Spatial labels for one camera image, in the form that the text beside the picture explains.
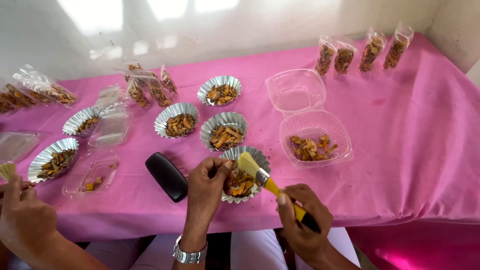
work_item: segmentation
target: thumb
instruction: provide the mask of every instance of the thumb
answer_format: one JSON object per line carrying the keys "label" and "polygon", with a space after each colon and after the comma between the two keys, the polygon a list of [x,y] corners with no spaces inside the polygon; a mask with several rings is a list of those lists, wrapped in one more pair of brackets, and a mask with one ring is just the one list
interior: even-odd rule
{"label": "thumb", "polygon": [[220,166],[220,168],[217,169],[215,176],[213,177],[213,181],[220,181],[224,182],[225,179],[230,175],[232,172],[233,168],[233,161],[229,160]]}
{"label": "thumb", "polygon": [[292,234],[299,229],[295,218],[295,210],[290,197],[285,193],[280,193],[277,197],[278,213],[282,221],[285,233]]}

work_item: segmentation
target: wristwatch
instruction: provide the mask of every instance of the wristwatch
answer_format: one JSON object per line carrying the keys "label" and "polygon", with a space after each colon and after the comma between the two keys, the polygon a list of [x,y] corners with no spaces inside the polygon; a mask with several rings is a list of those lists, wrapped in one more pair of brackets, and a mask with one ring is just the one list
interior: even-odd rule
{"label": "wristwatch", "polygon": [[180,235],[175,243],[175,247],[173,248],[173,257],[175,257],[179,263],[201,263],[207,256],[208,242],[205,242],[205,246],[199,252],[187,253],[181,251],[179,248],[182,236],[183,235]]}

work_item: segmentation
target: pastry brush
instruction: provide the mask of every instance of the pastry brush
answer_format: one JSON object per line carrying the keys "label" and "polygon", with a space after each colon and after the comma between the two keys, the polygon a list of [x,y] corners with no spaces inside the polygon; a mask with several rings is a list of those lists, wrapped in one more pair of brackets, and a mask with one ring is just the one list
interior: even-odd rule
{"label": "pastry brush", "polygon": [[[255,162],[250,153],[241,153],[238,160],[238,165],[240,169],[255,177],[260,186],[278,197],[278,186],[273,182],[273,179],[270,177],[270,175],[264,169],[258,166],[257,162]],[[320,233],[320,228],[318,227],[317,222],[315,222],[315,219],[307,211],[305,211],[305,209],[295,202],[293,203],[293,208],[295,209],[295,218],[297,218],[299,222],[303,223],[312,231]]]}
{"label": "pastry brush", "polygon": [[16,165],[13,163],[5,163],[0,165],[0,175],[5,178],[7,181],[16,175]]}

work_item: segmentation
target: fingernail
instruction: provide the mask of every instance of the fingernail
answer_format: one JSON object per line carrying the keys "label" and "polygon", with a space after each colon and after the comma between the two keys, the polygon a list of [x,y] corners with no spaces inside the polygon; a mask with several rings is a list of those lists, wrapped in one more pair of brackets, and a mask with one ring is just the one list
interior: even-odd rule
{"label": "fingernail", "polygon": [[285,205],[287,203],[287,195],[285,193],[280,193],[277,202],[279,205]]}
{"label": "fingernail", "polygon": [[225,162],[225,167],[227,167],[229,169],[233,168],[233,161],[229,160],[229,161]]}

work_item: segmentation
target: brush bristles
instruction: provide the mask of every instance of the brush bristles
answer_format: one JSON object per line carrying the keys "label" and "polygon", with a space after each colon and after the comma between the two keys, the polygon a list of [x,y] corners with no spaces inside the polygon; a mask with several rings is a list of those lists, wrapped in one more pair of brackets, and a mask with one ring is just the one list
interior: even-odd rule
{"label": "brush bristles", "polygon": [[9,181],[14,175],[16,175],[16,166],[12,163],[5,163],[0,165],[0,175]]}
{"label": "brush bristles", "polygon": [[260,166],[258,166],[257,162],[253,159],[252,155],[249,152],[244,152],[240,154],[238,164],[240,169],[246,171],[254,178],[257,177],[257,171]]}

